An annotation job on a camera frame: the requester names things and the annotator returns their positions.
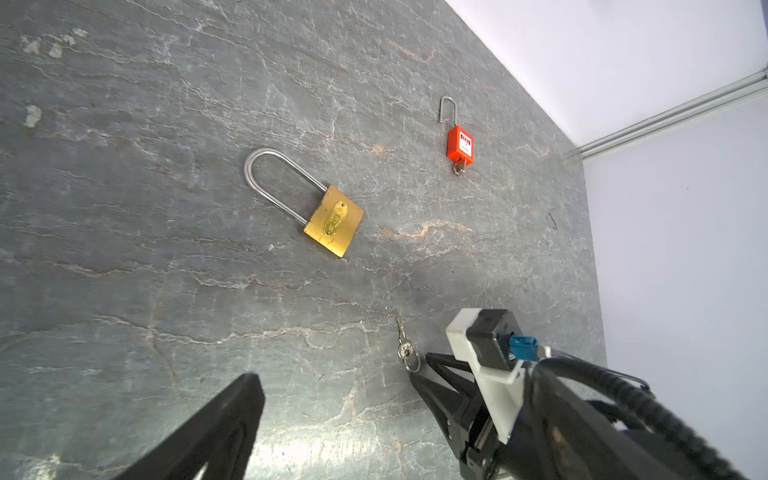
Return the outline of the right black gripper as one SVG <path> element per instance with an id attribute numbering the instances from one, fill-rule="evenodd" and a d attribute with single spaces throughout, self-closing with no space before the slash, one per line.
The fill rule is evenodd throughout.
<path id="1" fill-rule="evenodd" d="M 437 421 L 455 456 L 463 479 L 496 479 L 504 445 L 467 362 L 452 355 L 427 353 L 421 371 L 431 370 L 443 383 L 411 373 L 416 392 Z"/>

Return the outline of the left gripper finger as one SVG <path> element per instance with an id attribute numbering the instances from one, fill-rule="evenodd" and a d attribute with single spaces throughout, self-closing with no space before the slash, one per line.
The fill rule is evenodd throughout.
<path id="1" fill-rule="evenodd" d="M 259 376 L 237 377 L 119 479 L 242 479 L 265 395 Z"/>

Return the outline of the brass padlock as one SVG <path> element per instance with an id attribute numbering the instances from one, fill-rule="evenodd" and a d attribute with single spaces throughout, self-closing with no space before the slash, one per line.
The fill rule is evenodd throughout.
<path id="1" fill-rule="evenodd" d="M 254 175 L 254 164 L 258 159 L 269 156 L 283 161 L 323 193 L 323 198 L 310 219 L 304 218 L 257 183 Z M 291 158 L 273 148 L 259 148 L 250 152 L 244 161 L 243 172 L 246 183 L 252 190 L 296 220 L 303 227 L 303 232 L 316 243 L 336 257 L 344 257 L 363 220 L 364 211 L 362 208 L 351 201 L 337 187 L 322 184 Z"/>

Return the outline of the silver key with ring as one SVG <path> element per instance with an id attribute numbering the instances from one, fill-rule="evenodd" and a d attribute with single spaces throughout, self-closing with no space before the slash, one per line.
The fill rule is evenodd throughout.
<path id="1" fill-rule="evenodd" d="M 467 166 L 466 160 L 460 159 L 453 165 L 454 174 L 457 176 L 463 175 L 465 173 L 466 166 Z"/>

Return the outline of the red safety padlock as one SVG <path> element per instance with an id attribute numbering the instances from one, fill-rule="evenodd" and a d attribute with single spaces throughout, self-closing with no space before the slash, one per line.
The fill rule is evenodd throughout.
<path id="1" fill-rule="evenodd" d="M 467 169 L 474 163 L 474 138 L 458 124 L 458 105 L 450 96 L 443 95 L 440 98 L 438 121 L 444 122 L 447 102 L 452 105 L 453 128 L 448 132 L 446 157 L 453 162 L 453 165 L 460 159 L 465 159 Z"/>

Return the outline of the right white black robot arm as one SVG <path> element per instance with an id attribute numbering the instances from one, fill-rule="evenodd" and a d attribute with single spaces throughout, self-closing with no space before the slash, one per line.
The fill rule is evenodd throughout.
<path id="1" fill-rule="evenodd" d="M 472 372 L 428 354 L 411 384 L 464 479 L 741 479 L 716 449 L 647 391 L 573 358 Z"/>

